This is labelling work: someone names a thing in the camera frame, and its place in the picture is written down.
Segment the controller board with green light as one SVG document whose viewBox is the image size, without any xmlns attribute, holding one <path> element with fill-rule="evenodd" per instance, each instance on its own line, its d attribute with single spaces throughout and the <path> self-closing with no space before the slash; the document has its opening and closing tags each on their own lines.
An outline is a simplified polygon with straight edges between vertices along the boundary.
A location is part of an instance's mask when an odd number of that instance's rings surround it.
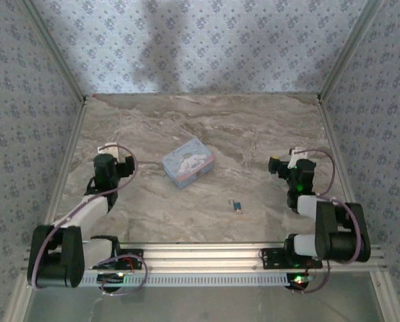
<svg viewBox="0 0 400 322">
<path fill-rule="evenodd" d="M 131 275 L 132 275 L 132 273 L 126 274 L 123 272 L 99 274 L 97 276 L 97 283 L 98 284 L 121 284 L 124 282 L 124 280 L 127 276 L 131 276 Z"/>
<path fill-rule="evenodd" d="M 288 273 L 287 281 L 289 284 L 286 286 L 286 288 L 290 290 L 304 291 L 314 278 L 314 275 L 307 273 Z"/>
</svg>

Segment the aluminium frame post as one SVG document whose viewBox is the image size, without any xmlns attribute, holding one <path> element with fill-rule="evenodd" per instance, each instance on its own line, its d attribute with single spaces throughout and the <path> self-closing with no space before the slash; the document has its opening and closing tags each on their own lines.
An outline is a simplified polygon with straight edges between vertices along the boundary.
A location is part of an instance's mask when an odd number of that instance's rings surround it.
<svg viewBox="0 0 400 322">
<path fill-rule="evenodd" d="M 85 104 L 85 95 L 83 90 L 78 85 L 73 73 L 70 71 L 62 52 L 58 49 L 56 42 L 53 40 L 50 32 L 48 31 L 44 20 L 41 18 L 39 11 L 33 4 L 32 0 L 17 0 L 19 6 L 29 19 L 33 28 L 35 29 L 40 41 L 53 59 L 59 73 L 65 80 L 69 90 L 74 95 L 76 100 L 81 104 Z"/>
<path fill-rule="evenodd" d="M 385 0 L 366 0 L 364 7 L 356 18 L 354 25 L 351 27 L 348 37 L 338 52 L 336 60 L 325 78 L 320 92 L 317 94 L 318 101 L 321 105 L 324 104 L 337 85 L 384 2 Z"/>
</svg>

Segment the blue cartoon tin box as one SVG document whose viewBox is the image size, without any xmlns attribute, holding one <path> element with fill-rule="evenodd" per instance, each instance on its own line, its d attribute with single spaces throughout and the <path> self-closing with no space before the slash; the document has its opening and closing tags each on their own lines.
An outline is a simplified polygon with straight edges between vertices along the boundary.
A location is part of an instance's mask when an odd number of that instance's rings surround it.
<svg viewBox="0 0 400 322">
<path fill-rule="evenodd" d="M 180 189 L 211 172 L 215 156 L 199 138 L 193 138 L 162 158 L 164 171 Z"/>
</svg>

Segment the aluminium table edge rail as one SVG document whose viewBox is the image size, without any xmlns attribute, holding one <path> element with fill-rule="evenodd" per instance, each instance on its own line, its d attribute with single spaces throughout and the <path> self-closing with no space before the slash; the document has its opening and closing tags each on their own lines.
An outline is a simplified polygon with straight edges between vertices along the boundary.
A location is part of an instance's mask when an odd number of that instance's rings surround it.
<svg viewBox="0 0 400 322">
<path fill-rule="evenodd" d="M 66 184 L 68 171 L 72 162 L 72 157 L 78 142 L 81 126 L 85 118 L 88 97 L 85 97 L 81 102 L 79 112 L 74 121 L 74 127 L 71 131 L 69 141 L 66 147 L 64 158 L 60 167 L 60 172 L 56 181 L 56 185 L 51 194 L 50 204 L 46 211 L 45 218 L 41 223 L 52 223 L 55 219 L 56 212 L 60 200 L 62 198 L 63 190 Z M 9 298 L 9 303 L 6 307 L 5 314 L 2 322 L 23 322 L 26 311 L 29 305 L 30 297 L 32 295 L 32 288 L 27 282 L 27 267 L 18 266 L 20 274 L 12 286 L 12 292 Z"/>
<path fill-rule="evenodd" d="M 356 197 L 344 164 L 344 158 L 338 146 L 338 139 L 332 125 L 331 117 L 323 103 L 319 101 L 319 114 L 323 121 L 323 126 L 326 132 L 330 150 L 334 156 L 336 168 L 344 196 L 347 201 L 354 202 Z M 400 322 L 400 302 L 397 292 L 389 274 L 389 267 L 383 264 L 382 268 L 378 266 L 369 271 L 372 281 L 375 296 L 378 300 L 381 315 L 384 322 Z"/>
</svg>

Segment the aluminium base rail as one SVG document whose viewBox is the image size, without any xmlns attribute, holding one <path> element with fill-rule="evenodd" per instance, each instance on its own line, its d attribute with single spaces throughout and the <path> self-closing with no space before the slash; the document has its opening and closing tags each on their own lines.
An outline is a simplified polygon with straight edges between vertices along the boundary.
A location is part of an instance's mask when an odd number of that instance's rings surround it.
<svg viewBox="0 0 400 322">
<path fill-rule="evenodd" d="M 85 263 L 85 270 L 110 258 L 105 242 L 91 240 L 84 244 L 84 257 L 75 263 Z M 121 249 L 141 249 L 143 259 L 152 273 L 236 273 L 236 272 L 303 272 L 305 268 L 265 270 L 260 259 L 263 248 L 282 248 L 282 243 L 230 242 L 230 243 L 122 243 Z M 370 260 L 343 265 L 330 261 L 332 272 L 385 271 L 387 265 L 380 246 L 371 246 Z"/>
</svg>

